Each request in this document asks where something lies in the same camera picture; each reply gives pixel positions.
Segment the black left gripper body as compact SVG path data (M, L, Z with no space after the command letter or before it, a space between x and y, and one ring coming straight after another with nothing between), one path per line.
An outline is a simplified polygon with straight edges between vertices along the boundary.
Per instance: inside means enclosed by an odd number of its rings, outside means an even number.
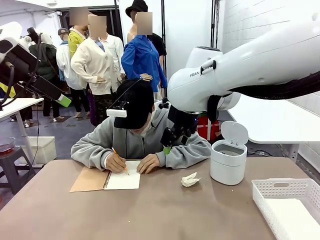
M35 70L37 58L20 45L15 46L9 51L0 63L0 82L5 85L9 83L11 72L6 63L14 66L14 83L27 83Z

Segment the white paper ball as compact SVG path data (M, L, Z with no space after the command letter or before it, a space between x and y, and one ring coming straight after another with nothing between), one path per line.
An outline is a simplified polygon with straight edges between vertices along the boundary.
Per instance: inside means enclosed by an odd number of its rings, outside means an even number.
M201 178L197 177L197 172L194 172L188 176L182 177L180 182L184 187L188 188L198 183L200 179Z

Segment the spiral notebook brown cover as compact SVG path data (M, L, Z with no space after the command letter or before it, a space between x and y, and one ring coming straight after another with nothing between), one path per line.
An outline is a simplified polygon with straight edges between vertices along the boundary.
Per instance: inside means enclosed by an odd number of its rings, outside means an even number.
M98 168L83 167L70 192L138 189L141 176L137 172L139 163L140 160L128 160L126 162L128 173L112 173L109 170L101 171Z

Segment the person's left forearm grey sleeve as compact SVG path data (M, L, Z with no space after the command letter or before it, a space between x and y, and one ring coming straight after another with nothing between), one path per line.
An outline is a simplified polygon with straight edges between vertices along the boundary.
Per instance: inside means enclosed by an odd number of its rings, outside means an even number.
M211 155L211 145L206 141L197 141L187 145L173 146L169 154L157 152L160 167L185 169L193 166Z

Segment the person's left hand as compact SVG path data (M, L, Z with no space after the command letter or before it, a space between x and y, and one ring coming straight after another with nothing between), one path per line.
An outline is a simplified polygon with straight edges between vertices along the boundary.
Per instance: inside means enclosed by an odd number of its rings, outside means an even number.
M136 172L139 174L148 174L154 168L157 168L159 166L160 166L160 161L158 156L155 153L148 154L145 158L143 158L140 161L140 163L136 168Z

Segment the white desk with white leg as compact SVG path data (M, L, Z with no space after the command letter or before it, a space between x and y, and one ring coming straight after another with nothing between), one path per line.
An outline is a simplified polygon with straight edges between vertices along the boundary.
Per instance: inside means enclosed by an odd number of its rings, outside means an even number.
M10 98L4 102L4 105L2 106L2 110L0 110L0 122L8 119L10 116L16 116L19 131L20 131L21 137L23 139L23 142L25 144L26 150L27 150L27 155L30 157L30 159L32 161L32 166L36 169L41 169L44 166L44 164L38 164L36 162L33 162L35 160L37 153L38 153L39 145L37 145L37 150L36 150L35 154L33 154L31 143L29 140L29 136L25 130L25 125L22 121L20 111L25 108L31 107L33 105L36 105L36 104L42 102L43 100L44 100L44 98L42 98L42 97L40 97L40 98L32 98L32 97L31 98L16 98L16 99Z

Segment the red plastic crate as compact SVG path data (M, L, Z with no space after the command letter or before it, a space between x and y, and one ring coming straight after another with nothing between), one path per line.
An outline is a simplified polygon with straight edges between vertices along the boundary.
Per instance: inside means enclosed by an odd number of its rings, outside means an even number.
M211 122L207 116L200 116L197 124L198 134L208 140L214 141L221 134L221 127L218 120Z

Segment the yellow hi-vis vest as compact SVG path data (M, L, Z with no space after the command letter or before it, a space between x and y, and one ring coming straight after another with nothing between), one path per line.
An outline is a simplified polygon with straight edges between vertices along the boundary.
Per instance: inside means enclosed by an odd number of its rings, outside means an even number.
M9 89L8 86L0 82L0 99L5 98L8 89ZM16 91L12 86L10 89L9 98L13 98L15 95L16 95Z

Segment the white face mask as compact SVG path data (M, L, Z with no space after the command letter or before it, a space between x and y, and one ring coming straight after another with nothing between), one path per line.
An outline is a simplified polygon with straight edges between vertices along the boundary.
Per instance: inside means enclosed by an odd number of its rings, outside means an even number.
M146 125L146 127L145 127L145 131L148 131L149 129L150 129L150 127L151 127L151 124L152 124L152 120L153 120L153 117L154 117L154 111L152 112L152 113L150 113L149 114L149 116L148 116L148 119L147 119L147 125Z

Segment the mannequin in white shirt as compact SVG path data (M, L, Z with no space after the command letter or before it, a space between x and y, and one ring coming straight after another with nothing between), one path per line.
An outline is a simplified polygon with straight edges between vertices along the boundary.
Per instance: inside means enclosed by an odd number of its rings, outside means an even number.
M82 108L81 101L86 114L90 113L88 100L86 99L83 88L79 85L78 76L71 68L71 57L69 49L69 31L66 28L60 28L58 35L61 38L61 44L56 48L56 62L59 68L59 77L61 81L65 81L70 89L72 102L75 107L76 114L74 118L81 116Z

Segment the white lidded trash bin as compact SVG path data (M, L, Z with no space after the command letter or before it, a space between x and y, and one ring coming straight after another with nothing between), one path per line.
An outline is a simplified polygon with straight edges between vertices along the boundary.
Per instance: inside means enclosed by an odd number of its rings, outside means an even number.
M235 186L244 178L249 134L234 121L223 122L220 129L223 139L211 146L210 176L221 184Z

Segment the mannequin in yellow shirt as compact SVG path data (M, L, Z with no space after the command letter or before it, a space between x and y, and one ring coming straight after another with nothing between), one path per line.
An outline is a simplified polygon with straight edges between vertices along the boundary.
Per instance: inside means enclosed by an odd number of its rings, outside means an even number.
M69 10L68 46L70 58L75 54L78 46L88 37L88 8L71 7Z

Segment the clear bowl with red liquid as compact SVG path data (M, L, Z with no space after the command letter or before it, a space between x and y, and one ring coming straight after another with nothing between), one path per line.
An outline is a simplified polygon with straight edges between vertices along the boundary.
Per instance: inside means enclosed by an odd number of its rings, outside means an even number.
M16 144L15 137L0 137L0 154L12 151Z

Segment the mannequin in blue shirt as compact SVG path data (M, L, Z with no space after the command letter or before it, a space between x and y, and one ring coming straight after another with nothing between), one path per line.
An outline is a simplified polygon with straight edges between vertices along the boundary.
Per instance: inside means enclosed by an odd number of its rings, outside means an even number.
M142 78L151 83L152 57L151 43L147 35L153 34L153 14L151 12L131 12L133 25L127 35L127 44L124 47L121 64L129 79ZM162 98L162 90L153 92L156 99Z

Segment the large white desk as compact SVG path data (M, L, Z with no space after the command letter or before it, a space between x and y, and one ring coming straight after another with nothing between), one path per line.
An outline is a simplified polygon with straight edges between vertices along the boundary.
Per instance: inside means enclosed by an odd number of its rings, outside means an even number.
M297 160L300 144L320 143L320 116L288 101L241 95L228 114L248 131L256 144L282 144L287 157Z

